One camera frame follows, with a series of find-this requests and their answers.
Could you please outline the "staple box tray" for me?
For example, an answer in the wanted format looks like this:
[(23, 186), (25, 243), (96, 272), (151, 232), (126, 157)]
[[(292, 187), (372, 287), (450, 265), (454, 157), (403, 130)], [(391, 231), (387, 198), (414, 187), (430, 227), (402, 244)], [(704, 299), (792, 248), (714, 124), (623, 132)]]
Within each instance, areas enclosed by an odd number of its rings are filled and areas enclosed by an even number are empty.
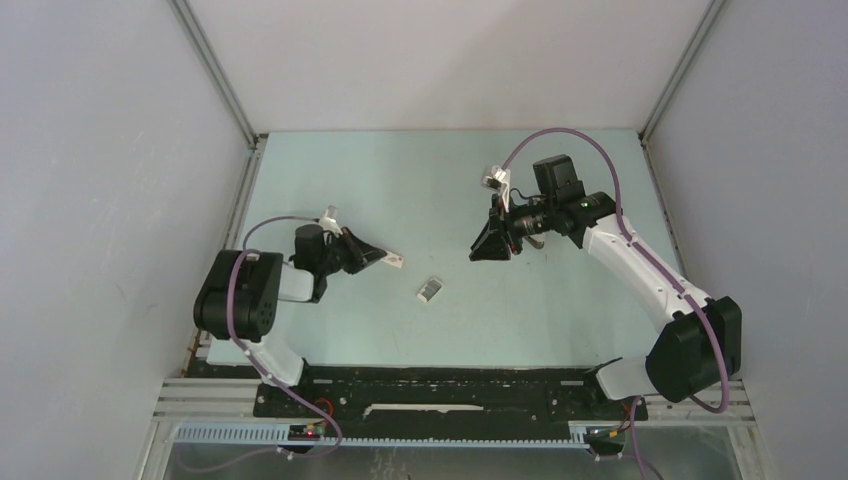
[(416, 297), (423, 303), (429, 303), (443, 289), (443, 287), (444, 283), (439, 278), (430, 277), (419, 288), (416, 293)]

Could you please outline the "beige brown mini stapler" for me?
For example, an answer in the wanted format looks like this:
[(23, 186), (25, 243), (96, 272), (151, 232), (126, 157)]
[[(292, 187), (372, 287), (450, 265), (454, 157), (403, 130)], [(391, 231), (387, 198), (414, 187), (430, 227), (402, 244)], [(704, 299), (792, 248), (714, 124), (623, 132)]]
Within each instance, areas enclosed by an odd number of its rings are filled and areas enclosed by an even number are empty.
[(525, 238), (525, 240), (537, 250), (541, 250), (545, 245), (545, 236), (544, 235), (531, 235)]

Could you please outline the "white staple box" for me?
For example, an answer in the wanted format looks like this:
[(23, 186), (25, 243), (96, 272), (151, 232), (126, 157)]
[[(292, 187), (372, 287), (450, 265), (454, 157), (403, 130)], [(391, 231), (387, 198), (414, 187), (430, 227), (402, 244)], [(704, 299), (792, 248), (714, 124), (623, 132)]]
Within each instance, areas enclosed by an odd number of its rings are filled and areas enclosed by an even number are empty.
[(401, 269), (404, 266), (405, 259), (403, 256), (388, 252), (381, 261), (389, 266)]

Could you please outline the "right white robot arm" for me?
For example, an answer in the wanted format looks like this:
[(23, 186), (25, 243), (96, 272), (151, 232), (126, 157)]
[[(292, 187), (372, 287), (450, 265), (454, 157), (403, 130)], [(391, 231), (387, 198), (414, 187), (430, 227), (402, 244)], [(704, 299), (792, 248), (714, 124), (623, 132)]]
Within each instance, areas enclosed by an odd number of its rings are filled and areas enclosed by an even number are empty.
[(708, 295), (657, 257), (616, 200), (586, 193), (569, 156), (537, 161), (533, 172), (539, 192), (522, 204), (511, 197), (509, 170), (494, 166), (483, 174), (493, 195), (470, 260), (508, 261), (524, 242), (555, 232), (615, 274), (658, 333), (645, 357), (614, 359), (586, 374), (581, 402), (588, 414), (606, 418), (637, 395), (680, 402), (740, 371), (742, 311), (732, 298)]

